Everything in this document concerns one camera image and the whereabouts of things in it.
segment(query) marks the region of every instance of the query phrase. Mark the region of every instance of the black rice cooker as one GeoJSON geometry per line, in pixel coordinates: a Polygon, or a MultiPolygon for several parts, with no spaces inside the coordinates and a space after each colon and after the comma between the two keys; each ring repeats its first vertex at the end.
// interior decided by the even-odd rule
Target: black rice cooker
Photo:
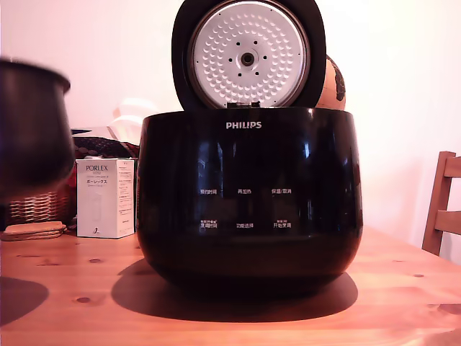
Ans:
{"type": "Polygon", "coordinates": [[[186,0],[172,68],[183,112],[144,120],[138,238],[167,281],[207,295],[318,290],[362,235],[352,115],[326,80],[314,0],[186,0]]]}

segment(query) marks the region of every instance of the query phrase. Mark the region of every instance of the glossy black surface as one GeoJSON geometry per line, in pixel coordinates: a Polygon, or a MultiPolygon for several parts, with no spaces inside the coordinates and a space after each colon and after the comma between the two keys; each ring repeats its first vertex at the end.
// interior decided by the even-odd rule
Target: glossy black surface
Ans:
{"type": "Polygon", "coordinates": [[[0,202],[49,191],[68,176],[69,88],[55,72],[0,60],[0,202]]]}
{"type": "Polygon", "coordinates": [[[154,115],[140,146],[138,238],[172,283],[207,294],[297,294],[353,260],[362,197],[349,113],[154,115]]]}

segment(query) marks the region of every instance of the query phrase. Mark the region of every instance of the orange ball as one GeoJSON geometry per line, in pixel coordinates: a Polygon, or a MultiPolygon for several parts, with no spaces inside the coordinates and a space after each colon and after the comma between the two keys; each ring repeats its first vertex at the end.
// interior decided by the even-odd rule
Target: orange ball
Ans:
{"type": "Polygon", "coordinates": [[[331,110],[344,110],[346,107],[344,78],[339,67],[329,56],[326,56],[325,83],[316,107],[331,110]]]}

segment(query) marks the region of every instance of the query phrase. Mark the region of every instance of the philips logo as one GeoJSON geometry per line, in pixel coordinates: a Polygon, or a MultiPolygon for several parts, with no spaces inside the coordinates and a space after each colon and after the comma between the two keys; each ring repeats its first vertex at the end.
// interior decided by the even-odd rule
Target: philips logo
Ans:
{"type": "Polygon", "coordinates": [[[244,123],[226,123],[225,129],[228,130],[229,128],[262,128],[261,121],[247,121],[244,123]]]}

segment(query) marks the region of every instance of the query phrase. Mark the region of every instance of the white perforated inner lid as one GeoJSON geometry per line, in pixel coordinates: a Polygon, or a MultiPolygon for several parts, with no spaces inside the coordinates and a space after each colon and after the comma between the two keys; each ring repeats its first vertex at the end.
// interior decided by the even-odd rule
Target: white perforated inner lid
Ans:
{"type": "Polygon", "coordinates": [[[209,105],[283,106],[304,86],[309,44],[279,4],[237,1],[211,11],[192,37],[192,78],[209,105]]]}

